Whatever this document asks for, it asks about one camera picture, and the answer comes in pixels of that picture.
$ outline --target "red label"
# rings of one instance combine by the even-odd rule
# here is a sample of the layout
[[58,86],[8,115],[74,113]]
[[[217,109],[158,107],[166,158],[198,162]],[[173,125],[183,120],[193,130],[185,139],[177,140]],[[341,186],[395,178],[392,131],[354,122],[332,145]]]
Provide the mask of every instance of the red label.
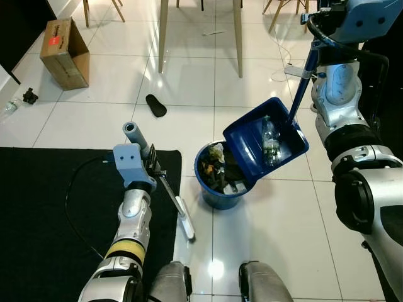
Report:
[[57,45],[60,42],[60,36],[53,36],[49,40],[49,45]]

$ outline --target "water bottle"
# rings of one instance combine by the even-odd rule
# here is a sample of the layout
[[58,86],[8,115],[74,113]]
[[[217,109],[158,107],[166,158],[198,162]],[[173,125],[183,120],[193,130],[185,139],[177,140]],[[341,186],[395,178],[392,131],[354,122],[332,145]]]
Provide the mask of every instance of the water bottle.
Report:
[[276,130],[269,116],[262,119],[262,147],[263,163],[267,167],[276,165],[281,157],[280,143],[278,141],[280,134]]
[[18,98],[14,98],[11,101],[8,101],[0,112],[0,122],[3,122],[10,115],[12,115],[22,105],[22,103],[22,100]]

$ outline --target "cardboard box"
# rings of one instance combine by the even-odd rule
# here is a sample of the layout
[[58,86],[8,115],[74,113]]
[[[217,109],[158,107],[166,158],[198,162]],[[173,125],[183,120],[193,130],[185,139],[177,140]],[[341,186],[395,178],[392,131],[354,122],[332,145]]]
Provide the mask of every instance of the cardboard box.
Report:
[[48,22],[40,58],[63,90],[88,87],[89,51],[73,19]]

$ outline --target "wooden chair leg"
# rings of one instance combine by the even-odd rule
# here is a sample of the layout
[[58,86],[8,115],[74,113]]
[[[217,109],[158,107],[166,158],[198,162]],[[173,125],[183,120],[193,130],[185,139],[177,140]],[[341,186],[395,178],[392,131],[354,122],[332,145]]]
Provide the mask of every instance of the wooden chair leg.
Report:
[[[309,13],[309,0],[305,0],[305,13]],[[308,31],[308,25],[305,24],[305,33]]]
[[242,68],[242,23],[241,23],[241,1],[233,0],[234,5],[234,26],[235,26],[235,41],[237,45],[238,59],[238,76],[243,76]]
[[262,14],[265,14],[265,13],[266,13],[266,11],[267,11],[267,9],[269,8],[269,5],[270,5],[271,2],[272,2],[272,0],[269,0],[269,2],[267,2],[267,5],[266,5],[266,7],[264,8]]
[[161,0],[161,11],[160,11],[160,15],[159,15],[159,46],[158,46],[158,72],[159,73],[162,72],[162,64],[164,62],[167,18],[168,18],[168,0]]
[[269,33],[272,31],[273,27],[275,27],[276,20],[277,20],[278,15],[280,14],[280,9],[283,7],[283,3],[284,3],[284,0],[281,0],[280,5],[278,6],[278,9],[276,11],[275,17],[273,18],[273,21],[271,22],[271,25],[269,28]]
[[297,10],[295,11],[295,14],[298,14],[299,10],[300,10],[300,0],[297,0]]
[[113,2],[113,5],[115,6],[116,10],[118,11],[118,14],[119,14],[120,18],[122,19],[122,21],[123,21],[123,22],[126,22],[126,21],[125,21],[125,18],[124,18],[123,15],[122,15],[122,12],[121,12],[120,9],[119,9],[119,6],[118,6],[117,3],[116,3],[116,1],[115,1],[115,0],[112,0],[112,2]]
[[88,0],[82,0],[82,6],[84,6],[84,16],[86,18],[86,26],[89,27],[89,22],[88,22]]

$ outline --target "yellow band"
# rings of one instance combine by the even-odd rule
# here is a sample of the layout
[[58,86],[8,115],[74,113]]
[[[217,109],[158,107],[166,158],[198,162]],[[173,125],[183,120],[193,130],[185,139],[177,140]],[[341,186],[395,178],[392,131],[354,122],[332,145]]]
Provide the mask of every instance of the yellow band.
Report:
[[121,250],[136,255],[140,259],[141,265],[143,265],[145,258],[144,248],[139,243],[130,240],[122,240],[114,243],[109,248],[109,251],[106,253],[105,258],[107,258],[110,254]]

